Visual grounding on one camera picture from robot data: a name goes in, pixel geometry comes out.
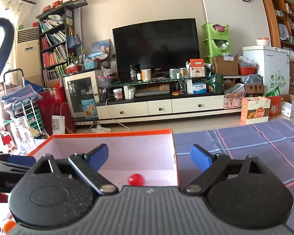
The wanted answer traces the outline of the white power strip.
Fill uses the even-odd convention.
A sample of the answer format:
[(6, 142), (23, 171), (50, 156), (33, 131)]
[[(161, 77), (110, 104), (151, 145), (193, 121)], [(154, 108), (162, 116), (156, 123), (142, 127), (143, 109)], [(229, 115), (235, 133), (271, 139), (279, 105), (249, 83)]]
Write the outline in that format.
[(94, 124), (90, 129), (91, 133), (111, 133), (111, 129), (102, 127), (99, 124)]

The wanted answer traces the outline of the orange-rimmed white cardboard box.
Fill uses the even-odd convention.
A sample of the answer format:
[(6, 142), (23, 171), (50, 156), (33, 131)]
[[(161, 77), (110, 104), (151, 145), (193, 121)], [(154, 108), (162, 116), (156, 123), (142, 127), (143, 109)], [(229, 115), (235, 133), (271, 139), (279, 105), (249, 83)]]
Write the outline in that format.
[(29, 153), (36, 159), (52, 154), (55, 159), (88, 153), (100, 144), (108, 147), (108, 159), (99, 173), (118, 188), (129, 177), (141, 174), (145, 186), (177, 186), (179, 174), (172, 130), (148, 130), (101, 134), (53, 135)]

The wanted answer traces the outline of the blue plaid bed sheet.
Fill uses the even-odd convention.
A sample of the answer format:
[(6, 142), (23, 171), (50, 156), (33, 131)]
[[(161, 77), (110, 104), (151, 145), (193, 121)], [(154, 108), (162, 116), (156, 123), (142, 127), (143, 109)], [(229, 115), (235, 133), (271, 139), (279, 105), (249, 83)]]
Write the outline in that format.
[[(191, 160), (191, 146), (198, 144), (212, 154), (228, 154), (233, 159), (257, 156), (294, 197), (294, 124), (289, 120), (181, 133), (174, 136), (174, 141), (181, 187), (200, 174)], [(287, 225), (294, 231), (294, 208)]]

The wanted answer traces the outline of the orange gift bag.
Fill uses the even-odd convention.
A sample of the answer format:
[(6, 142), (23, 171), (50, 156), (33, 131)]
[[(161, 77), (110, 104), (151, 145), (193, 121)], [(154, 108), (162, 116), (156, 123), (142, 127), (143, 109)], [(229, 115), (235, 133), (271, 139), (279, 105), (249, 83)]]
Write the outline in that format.
[(245, 125), (267, 122), (270, 102), (270, 99), (266, 97), (243, 98), (240, 121)]

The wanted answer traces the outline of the red tall box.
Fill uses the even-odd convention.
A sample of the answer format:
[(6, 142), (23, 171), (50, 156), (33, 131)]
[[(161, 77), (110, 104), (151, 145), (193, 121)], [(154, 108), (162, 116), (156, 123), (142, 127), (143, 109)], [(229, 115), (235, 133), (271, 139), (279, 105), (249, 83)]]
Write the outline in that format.
[(44, 127), (49, 135), (52, 135), (52, 115), (64, 116), (65, 133), (75, 133), (76, 128), (70, 112), (64, 87), (41, 92), (42, 100), (38, 101)]

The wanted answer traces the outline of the glass-door white cabinet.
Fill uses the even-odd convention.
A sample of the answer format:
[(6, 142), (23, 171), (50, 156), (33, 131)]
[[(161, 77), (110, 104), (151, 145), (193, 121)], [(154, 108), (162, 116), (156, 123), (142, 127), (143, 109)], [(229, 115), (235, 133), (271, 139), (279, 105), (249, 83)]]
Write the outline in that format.
[(63, 77), (66, 98), (74, 118), (97, 118), (99, 102), (97, 87), (98, 70), (78, 72)]

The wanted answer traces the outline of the white TV stand with drawers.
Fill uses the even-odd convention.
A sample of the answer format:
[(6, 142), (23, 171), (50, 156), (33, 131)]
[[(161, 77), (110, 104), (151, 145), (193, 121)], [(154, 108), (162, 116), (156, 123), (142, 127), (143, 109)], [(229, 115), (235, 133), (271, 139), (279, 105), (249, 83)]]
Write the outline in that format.
[(210, 92), (205, 78), (117, 81), (95, 87), (98, 120), (103, 124), (193, 118), (240, 112), (225, 106), (223, 92)]

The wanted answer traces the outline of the red small gift bag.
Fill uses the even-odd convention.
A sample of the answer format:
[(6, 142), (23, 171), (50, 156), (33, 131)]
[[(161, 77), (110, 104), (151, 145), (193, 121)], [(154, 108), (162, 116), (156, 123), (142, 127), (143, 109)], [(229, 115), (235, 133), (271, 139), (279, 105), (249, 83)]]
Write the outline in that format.
[(270, 99), (269, 117), (277, 116), (281, 110), (282, 96), (268, 97)]

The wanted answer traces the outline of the brown cardboard box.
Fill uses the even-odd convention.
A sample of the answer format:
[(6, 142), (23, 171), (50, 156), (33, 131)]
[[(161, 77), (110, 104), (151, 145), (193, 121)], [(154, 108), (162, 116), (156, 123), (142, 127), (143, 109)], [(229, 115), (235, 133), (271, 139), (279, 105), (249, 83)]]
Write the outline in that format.
[(222, 75), (238, 75), (237, 56), (214, 56), (211, 61), (213, 73)]

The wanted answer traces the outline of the white chest freezer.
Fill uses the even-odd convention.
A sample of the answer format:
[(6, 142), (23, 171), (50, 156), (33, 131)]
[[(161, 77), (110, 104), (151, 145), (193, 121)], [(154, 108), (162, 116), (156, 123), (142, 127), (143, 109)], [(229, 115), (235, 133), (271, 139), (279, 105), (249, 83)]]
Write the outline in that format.
[(289, 94), (289, 51), (270, 46), (243, 47), (243, 57), (256, 63), (255, 72), (262, 77), (264, 94), (276, 87), (280, 94)]

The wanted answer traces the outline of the green stacked plastic rack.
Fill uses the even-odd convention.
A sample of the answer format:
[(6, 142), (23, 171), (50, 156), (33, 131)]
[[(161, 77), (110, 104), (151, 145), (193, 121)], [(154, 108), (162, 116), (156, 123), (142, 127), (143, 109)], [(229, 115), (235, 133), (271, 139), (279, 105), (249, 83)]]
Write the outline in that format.
[(230, 55), (229, 25), (206, 23), (201, 26), (203, 60), (211, 64), (214, 56)]

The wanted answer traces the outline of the beige floor air conditioner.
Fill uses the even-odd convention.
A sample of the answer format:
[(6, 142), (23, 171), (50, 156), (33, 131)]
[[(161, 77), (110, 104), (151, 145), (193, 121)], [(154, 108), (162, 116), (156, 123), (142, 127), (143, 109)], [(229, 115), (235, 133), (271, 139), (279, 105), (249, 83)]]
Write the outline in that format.
[(43, 85), (40, 61), (40, 30), (38, 27), (17, 31), (16, 67), (22, 69), (25, 80)]

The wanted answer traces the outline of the black flat-screen television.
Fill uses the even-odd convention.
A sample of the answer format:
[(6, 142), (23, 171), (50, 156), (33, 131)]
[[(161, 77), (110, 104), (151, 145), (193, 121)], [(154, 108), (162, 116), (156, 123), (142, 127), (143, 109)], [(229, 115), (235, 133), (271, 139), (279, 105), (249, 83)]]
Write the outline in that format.
[(118, 76), (131, 79), (131, 66), (167, 73), (200, 58), (198, 31), (194, 18), (138, 23), (113, 29)]

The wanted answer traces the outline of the black bookshelf with books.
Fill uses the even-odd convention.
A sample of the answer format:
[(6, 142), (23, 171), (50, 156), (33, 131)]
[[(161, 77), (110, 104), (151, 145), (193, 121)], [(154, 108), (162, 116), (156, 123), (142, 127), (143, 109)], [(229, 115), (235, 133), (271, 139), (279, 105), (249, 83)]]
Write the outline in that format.
[(69, 38), (76, 33), (74, 10), (88, 5), (86, 0), (56, 1), (36, 18), (39, 20), (39, 41), (42, 82), (53, 87), (66, 74), (66, 68), (76, 58), (76, 48)]

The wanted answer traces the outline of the wooden shelf unit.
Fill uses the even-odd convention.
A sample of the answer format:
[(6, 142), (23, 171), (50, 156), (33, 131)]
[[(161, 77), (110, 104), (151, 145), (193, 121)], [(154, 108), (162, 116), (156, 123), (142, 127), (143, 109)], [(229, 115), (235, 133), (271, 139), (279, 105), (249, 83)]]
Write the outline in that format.
[(262, 0), (273, 47), (294, 51), (294, 3), (289, 0)]

